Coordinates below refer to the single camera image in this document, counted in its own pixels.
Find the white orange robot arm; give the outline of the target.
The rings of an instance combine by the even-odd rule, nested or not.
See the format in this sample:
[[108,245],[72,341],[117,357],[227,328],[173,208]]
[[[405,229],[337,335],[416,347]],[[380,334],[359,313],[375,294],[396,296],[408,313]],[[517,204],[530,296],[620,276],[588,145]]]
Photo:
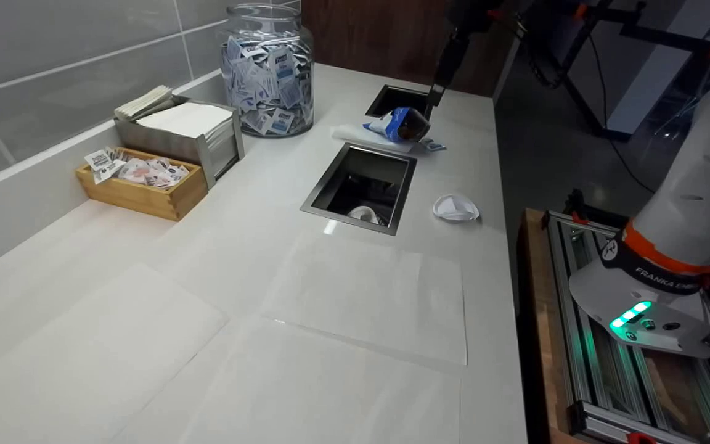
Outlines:
[[710,357],[710,90],[660,187],[567,286],[613,341]]

